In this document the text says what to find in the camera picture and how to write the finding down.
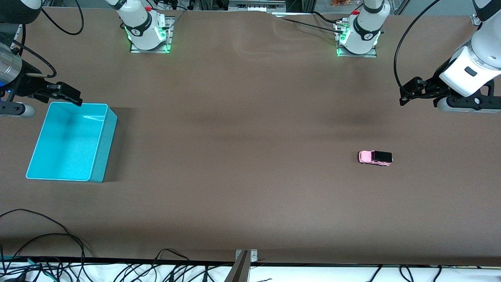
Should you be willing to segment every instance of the toy car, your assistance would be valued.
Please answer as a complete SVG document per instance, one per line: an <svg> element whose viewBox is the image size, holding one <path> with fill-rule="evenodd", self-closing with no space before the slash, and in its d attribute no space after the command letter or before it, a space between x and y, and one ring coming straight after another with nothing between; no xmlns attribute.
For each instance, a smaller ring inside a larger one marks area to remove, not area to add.
<svg viewBox="0 0 501 282"><path fill-rule="evenodd" d="M358 161L362 164L378 165L387 167L393 162L391 153L380 151L360 151Z"/></svg>

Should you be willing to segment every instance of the blue plastic container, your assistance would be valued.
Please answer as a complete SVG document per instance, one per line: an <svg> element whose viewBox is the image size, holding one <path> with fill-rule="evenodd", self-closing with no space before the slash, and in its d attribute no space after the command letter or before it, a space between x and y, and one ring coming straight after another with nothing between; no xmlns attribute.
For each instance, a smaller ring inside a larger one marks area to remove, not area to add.
<svg viewBox="0 0 501 282"><path fill-rule="evenodd" d="M103 182L116 124L106 104L52 102L26 178Z"/></svg>

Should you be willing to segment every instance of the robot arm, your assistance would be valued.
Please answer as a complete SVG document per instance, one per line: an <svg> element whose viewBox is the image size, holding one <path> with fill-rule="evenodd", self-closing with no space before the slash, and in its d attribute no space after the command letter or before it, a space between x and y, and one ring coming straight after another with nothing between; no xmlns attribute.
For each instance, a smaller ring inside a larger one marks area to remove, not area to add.
<svg viewBox="0 0 501 282"><path fill-rule="evenodd" d="M41 0L3 0L0 9L0 22L8 24L29 24L40 14ZM34 53L28 47L18 44L21 48ZM42 75L41 71L19 56L19 51L11 50L0 43L0 116L32 117L35 109L27 104L14 102L15 96L29 97L48 103L49 98L62 99L82 105L80 91L64 82L52 83L45 78L53 75Z"/></svg>
<svg viewBox="0 0 501 282"><path fill-rule="evenodd" d="M26 25L42 10L42 0L2 0L0 23Z"/></svg>
<svg viewBox="0 0 501 282"><path fill-rule="evenodd" d="M122 19L129 40L141 50L150 50L166 40L165 16L146 9L141 0L105 0Z"/></svg>
<svg viewBox="0 0 501 282"><path fill-rule="evenodd" d="M443 111L499 112L493 79L501 75L501 0L473 0L481 27L432 78L415 77L400 89L400 105L416 98L435 98ZM487 95L480 89L486 86Z"/></svg>
<svg viewBox="0 0 501 282"><path fill-rule="evenodd" d="M351 53L368 53L376 45L389 14L388 0L365 0L360 13L347 18L350 29L339 43Z"/></svg>

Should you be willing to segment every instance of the black label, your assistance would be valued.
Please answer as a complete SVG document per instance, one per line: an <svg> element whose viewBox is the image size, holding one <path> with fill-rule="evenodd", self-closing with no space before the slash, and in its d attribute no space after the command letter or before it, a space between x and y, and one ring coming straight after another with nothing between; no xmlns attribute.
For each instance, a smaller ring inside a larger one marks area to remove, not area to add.
<svg viewBox="0 0 501 282"><path fill-rule="evenodd" d="M143 33L145 30L147 30L150 25L151 25L151 14L150 13L147 13L148 14L148 18L146 19L146 21L142 24L142 25L139 25L139 26L136 26L136 27L131 27L131 26L128 26L128 25L125 25L125 28L127 28L127 30L134 36L143 36Z"/></svg>
<svg viewBox="0 0 501 282"><path fill-rule="evenodd" d="M368 31L363 29L359 24L358 24L358 16L355 18L353 21L353 27L355 28L355 31L360 34L362 37L363 41L369 41L376 36L381 29L375 30L375 31Z"/></svg>

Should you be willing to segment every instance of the cable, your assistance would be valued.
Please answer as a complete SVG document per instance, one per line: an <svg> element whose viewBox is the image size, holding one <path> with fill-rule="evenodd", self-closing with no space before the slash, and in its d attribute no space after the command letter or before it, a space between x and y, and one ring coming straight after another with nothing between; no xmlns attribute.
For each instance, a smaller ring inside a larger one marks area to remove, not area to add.
<svg viewBox="0 0 501 282"><path fill-rule="evenodd" d="M440 276L440 273L442 273L442 266L441 265L438 266L438 272L435 275L435 278L433 278L432 282L436 282L437 281L438 277Z"/></svg>
<svg viewBox="0 0 501 282"><path fill-rule="evenodd" d="M372 274L371 279L370 279L369 281L367 281L367 282L373 282L373 281L374 281L374 278L376 278L377 273L378 273L378 272L379 272L382 268L383 268L383 265L382 265L382 264L380 264L380 265L377 267L377 269L376 269L376 271L374 272L374 274Z"/></svg>
<svg viewBox="0 0 501 282"><path fill-rule="evenodd" d="M71 234L71 233L69 232L69 230L66 228L66 226L64 226L64 225L63 225L63 224L61 224L60 222L58 222L58 221L56 221L56 220L54 220L54 219L52 219L52 218L50 218L50 217L48 217L48 216L46 216L46 215L42 214L42 213L34 212L34 211L31 211L31 210L27 210L27 209L14 209L14 210L11 210L11 211L8 211L8 212L5 212L5 213L1 214L1 215L0 215L0 218L2 218L3 216L5 216L5 215L7 215L7 214L12 213L12 212L16 212L16 211L24 211L24 212L28 212L28 213L32 213L32 214L36 214L36 215L42 216L42 217L44 217L44 218L46 218L46 219L48 219L48 220L50 220L50 221L52 221L52 222L56 223L57 225L59 225L61 228L63 228L63 229L64 229L64 231L65 231L66 233L46 233L46 234L43 234L43 235L39 235L39 236L37 236L37 237L35 237L35 238L33 238L33 239L29 240L28 242L26 242L26 243L25 243L25 244L24 244L21 248L19 248L19 250L17 250L17 252L15 252L15 254L12 256L12 258L16 257L16 256L17 256L17 255L18 255L18 254L19 254L19 253L20 253L20 252L21 252L21 251L22 251L22 250L23 250L23 249L24 249L27 245L29 245L31 242L36 241L36 240L38 240L38 239L40 239L40 238L42 238L42 237L46 237L46 236L68 236L68 237L70 237L73 241L75 241L75 242L78 244L78 246L80 247L80 250L81 250L81 255L80 255L81 267L80 267L80 271L79 271L79 273L78 273L78 275L77 275L77 282L79 281L80 274L82 273L82 271L83 271L83 272L84 272L84 274L87 276L87 278L88 278L91 282L93 282L93 281L92 281L92 279L90 279L90 277L88 276L87 272L86 272L86 271L85 271L85 269L84 269L84 262L85 262L85 245L83 244L82 240L81 240L79 237L77 237L77 236L75 236L75 235ZM11 263L12 263L12 260L8 263L8 265L7 265L7 269L9 268L9 266L10 266L10 264L11 264Z"/></svg>
<svg viewBox="0 0 501 282"><path fill-rule="evenodd" d="M358 7L356 7L356 8L354 9L354 11L356 11L356 10L360 9L360 7L361 7L361 6L363 6L363 4L364 4L364 3L361 3ZM321 13L319 13L319 12L317 12L317 11L311 11L311 12L310 12L310 14L315 14L315 15L317 15L317 16L319 16L319 17L321 17L324 21L326 21L326 22L328 22L328 23L331 23L331 24L335 24L337 21L340 21L340 20L342 20L342 19L343 19L343 18L340 18L340 19L337 19L337 20L330 20L330 19L326 18L323 14L321 14Z"/></svg>
<svg viewBox="0 0 501 282"><path fill-rule="evenodd" d="M296 23L296 24L301 24L301 25L309 26L309 27L316 28L316 29L321 29L321 30L330 31L330 32L333 32L333 33L342 33L342 31L337 31L337 30L332 30L332 29L328 29L328 28L323 28L323 27L319 27L319 26L315 26L315 25L310 25L310 24L303 23L303 22L298 22L298 21L295 21L295 20L284 19L284 18L282 18L282 19L283 19L283 20L286 20L286 21L289 21L289 22Z"/></svg>
<svg viewBox="0 0 501 282"><path fill-rule="evenodd" d="M161 1L159 1L159 2L160 2L160 3L162 3L162 4L164 4L164 5L170 5L170 6L172 7L172 9L174 9L174 6L172 6L172 3L169 3L169 2L167 2L167 3L166 3L166 2L165 2L165 0L161 0ZM187 10L188 10L188 9L186 9L185 7L180 6L180 5L177 5L177 6L176 6L176 9L177 9L177 8L181 8L181 9L183 9L183 10L185 10L185 11L187 11Z"/></svg>
<svg viewBox="0 0 501 282"><path fill-rule="evenodd" d="M172 28L174 26L174 24L177 22L177 20L180 19L185 12L186 11L182 11L181 14L174 20L174 22L172 23L172 25L170 25L170 27L167 27L166 29Z"/></svg>
<svg viewBox="0 0 501 282"><path fill-rule="evenodd" d="M49 14L47 14L47 12L42 9L42 13L44 13L44 15L47 17L47 19L49 19L49 21L51 21L51 23L53 23L56 28L60 29L62 32L68 34L68 35L79 35L82 30L84 30L84 14L82 13L82 8L80 8L80 4L78 3L78 0L75 0L75 3L77 4L77 7L78 7L78 12L80 12L80 19L82 20L82 25L80 26L80 30L78 30L77 32L68 32L66 30L64 30L62 27L60 27L56 22L54 22L54 20L49 16Z"/></svg>
<svg viewBox="0 0 501 282"><path fill-rule="evenodd" d="M233 263L225 263L225 264L217 265L217 266L214 266L214 267L207 269L207 271L212 270L214 268L221 267L221 266L229 266L229 265L233 265ZM187 282L192 282L193 280L195 280L197 277L199 277L200 275L202 275L204 273L205 273L205 270L200 272L199 274L195 275L192 279L188 280Z"/></svg>
<svg viewBox="0 0 501 282"><path fill-rule="evenodd" d="M21 36L21 43L24 44L26 42L26 25L23 25L23 35ZM23 48L19 51L19 56L23 55Z"/></svg>
<svg viewBox="0 0 501 282"><path fill-rule="evenodd" d="M402 268L405 267L405 269L407 270L407 272L409 272L409 276L410 276L410 280L407 279L407 277L405 277L404 273L402 272ZM412 273L410 272L410 269L408 266L406 265L400 265L398 267L398 271L400 272L400 275L407 281L407 282L414 282L414 278L412 277Z"/></svg>
<svg viewBox="0 0 501 282"><path fill-rule="evenodd" d="M146 274L146 273L150 272L152 269L155 269L156 267L158 267L158 266L159 266L159 264L158 264L158 265L155 265L155 266L154 266L154 264L155 264L155 262L158 260L158 258L162 256L163 252L165 252L165 251L171 252L171 253L173 253L173 254L175 254L175 255L179 256L179 257L182 257L182 258L186 259L186 265L188 265L188 264L189 264L189 262L190 262L190 259L189 259L187 256L185 256L184 254L182 254L182 253L178 252L177 250L175 250L175 249L173 249L173 248L165 248L165 249L161 249L161 250L158 252L158 254L156 255L156 257L152 260L152 262L151 262L151 267L150 267L148 270L146 270L145 272L143 272L143 274ZM135 279L131 280L130 282L134 282L134 281L138 280L138 278L139 278L139 277L141 277L142 275L140 275L140 276L138 276L137 278L135 278Z"/></svg>
<svg viewBox="0 0 501 282"><path fill-rule="evenodd" d="M4 273L6 273L7 269L5 268L4 247L2 247L2 244L0 244L0 255L1 255L1 259L2 259L2 269L4 270Z"/></svg>
<svg viewBox="0 0 501 282"><path fill-rule="evenodd" d="M311 11L310 14L315 14L317 16L319 16L320 18L322 18L324 21L328 22L328 23L331 23L331 24L335 24L336 21L333 21L333 20L330 20L326 17L324 17L324 15L322 15L321 13L317 12L317 11Z"/></svg>
<svg viewBox="0 0 501 282"><path fill-rule="evenodd" d="M423 16L424 13L426 13L431 7L433 7L435 4L437 4L440 0L435 0L433 1L428 7L426 7L417 17L411 22L409 27L405 30L404 34L402 35L402 38L400 39L400 42L398 42L397 49L395 50L395 57L393 58L393 73L395 74L395 80L397 81L398 87L404 91L405 94L414 97L414 98L421 98L421 99L433 99L436 98L436 95L433 96L416 96L414 94L409 93L407 90L403 89L402 83L400 83L400 79L398 78L398 72L397 72L397 58L398 58L398 52L400 51L400 46L402 46L402 42L404 42L405 37L409 33L410 29L414 26L414 24L417 22L417 20Z"/></svg>
<svg viewBox="0 0 501 282"><path fill-rule="evenodd" d="M66 226L64 226L63 224L59 223L59 222L58 222L58 221L56 221L55 219L52 219L52 218L48 217L48 216L47 216L47 215L45 215L45 214L42 214L42 213L39 213L39 212L35 212L35 211L32 211L32 210L27 210L27 209L14 209L14 210L10 210L10 211L8 211L8 212L5 212L5 213L3 213L3 214L0 214L0 218L4 217L4 216L6 216L6 215L8 215L8 214L10 214L10 213L17 212L17 211L24 211L24 212L27 212L27 213L32 213L32 214L36 214L36 215L39 215L39 216L41 216L41 217L44 217L44 218L46 218L46 219L48 219L48 220L50 220L50 221L52 221L52 222L56 223L57 225L61 226L61 228L62 228L62 229L63 229L66 233L70 233L70 232L68 231L68 229L66 228Z"/></svg>
<svg viewBox="0 0 501 282"><path fill-rule="evenodd" d="M53 78L53 77L55 77L57 75L56 69L46 59L44 59L42 56L40 56L39 54L37 54L35 51L31 50L30 48L26 47L24 44L17 42L16 40L13 40L12 42L14 42L15 44L17 44L19 47L21 47L23 49L26 49L26 51L30 52L33 56L37 57L40 61L42 61L44 64L46 64L52 70L52 74L32 73L32 74L28 74L28 76L43 77L43 78L45 78L45 77L46 78Z"/></svg>
<svg viewBox="0 0 501 282"><path fill-rule="evenodd" d="M152 10L156 10L156 8L153 7L153 5L151 4L151 2L149 0L146 0L146 2L148 2L148 4L150 4L150 7Z"/></svg>

